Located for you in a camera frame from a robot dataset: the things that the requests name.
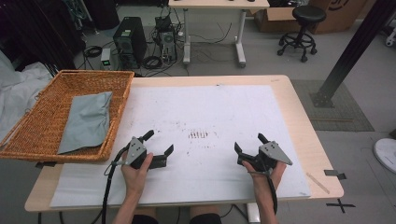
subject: gray cloth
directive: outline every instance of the gray cloth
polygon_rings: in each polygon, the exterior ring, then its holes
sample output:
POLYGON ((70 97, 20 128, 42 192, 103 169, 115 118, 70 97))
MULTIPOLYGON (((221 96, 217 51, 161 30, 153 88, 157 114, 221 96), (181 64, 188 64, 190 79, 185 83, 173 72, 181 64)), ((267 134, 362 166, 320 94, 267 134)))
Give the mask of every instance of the gray cloth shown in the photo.
POLYGON ((73 98, 58 154, 97 147, 105 140, 110 122, 111 91, 73 98))

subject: wooden basket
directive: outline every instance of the wooden basket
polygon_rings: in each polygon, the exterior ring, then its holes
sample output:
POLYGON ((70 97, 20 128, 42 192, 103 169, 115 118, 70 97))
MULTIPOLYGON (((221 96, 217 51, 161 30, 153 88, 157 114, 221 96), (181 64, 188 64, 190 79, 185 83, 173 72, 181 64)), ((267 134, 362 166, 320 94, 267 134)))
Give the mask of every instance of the wooden basket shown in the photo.
POLYGON ((0 158, 25 161, 106 161, 119 128, 134 72, 63 70, 0 143, 0 158), (112 91, 110 125, 103 144, 58 155, 74 96, 112 91))

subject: stool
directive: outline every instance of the stool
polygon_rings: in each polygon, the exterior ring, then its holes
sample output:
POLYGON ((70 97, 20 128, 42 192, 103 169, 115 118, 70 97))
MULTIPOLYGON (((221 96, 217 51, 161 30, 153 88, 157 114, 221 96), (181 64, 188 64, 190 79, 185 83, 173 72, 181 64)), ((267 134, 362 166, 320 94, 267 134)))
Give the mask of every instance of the stool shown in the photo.
POLYGON ((283 48, 277 51, 277 55, 279 56, 282 55, 287 46, 292 46, 295 49, 303 49, 304 53, 303 56, 301 57, 301 62, 305 63, 308 60, 305 56, 306 49, 312 47, 311 49, 312 55, 318 52, 316 49, 317 45, 315 44, 314 38, 312 38, 311 35, 305 33, 306 27, 308 25, 324 21, 326 19, 326 12, 324 12, 322 9, 318 7, 301 6, 301 7, 296 7, 292 11, 292 15, 301 26, 300 32, 299 33, 291 32, 282 35, 282 37, 279 40, 279 46, 283 46, 283 48))

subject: wooden table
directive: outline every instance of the wooden table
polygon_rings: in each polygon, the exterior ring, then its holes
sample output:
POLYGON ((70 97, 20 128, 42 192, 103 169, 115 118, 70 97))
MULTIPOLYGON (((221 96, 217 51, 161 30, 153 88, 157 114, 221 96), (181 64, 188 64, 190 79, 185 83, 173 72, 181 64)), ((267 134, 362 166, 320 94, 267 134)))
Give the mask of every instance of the wooden table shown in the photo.
POLYGON ((242 9, 238 36, 235 37, 236 52, 241 67, 246 66, 246 58, 242 47, 242 33, 244 32, 245 17, 247 9, 264 9, 269 7, 267 0, 170 0, 169 7, 183 8, 184 11, 184 58, 183 63, 190 63, 191 37, 189 32, 189 8, 221 8, 221 9, 242 9))
MULTIPOLYGON (((272 87, 283 119, 290 132, 290 139, 303 166, 311 197, 340 198, 344 191, 336 176, 326 176, 323 170, 332 170, 332 165, 318 140, 304 108, 286 76, 228 76, 228 77, 145 77, 135 78, 133 87, 181 87, 216 85, 269 85, 272 87)), ((96 207, 57 207, 50 202, 56 190, 62 165, 44 167, 25 209, 29 212, 89 209, 96 207)))

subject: white paper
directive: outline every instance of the white paper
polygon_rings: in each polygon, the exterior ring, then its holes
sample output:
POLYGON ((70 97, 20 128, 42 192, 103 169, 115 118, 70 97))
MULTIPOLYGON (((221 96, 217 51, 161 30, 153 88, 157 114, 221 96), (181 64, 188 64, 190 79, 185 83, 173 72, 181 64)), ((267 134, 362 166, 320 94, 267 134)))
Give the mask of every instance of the white paper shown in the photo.
MULTIPOLYGON (((132 88, 111 158, 132 136, 149 130, 148 152, 162 155, 172 144, 165 168, 148 172, 141 204, 251 201, 253 186, 236 163, 235 142, 255 156, 258 133, 277 141, 293 161, 283 175, 278 198, 306 198, 310 190, 270 86, 132 88)), ((65 164, 50 206, 100 205, 106 187, 102 165, 65 164)), ((120 167, 108 204, 121 204, 125 186, 120 167)))

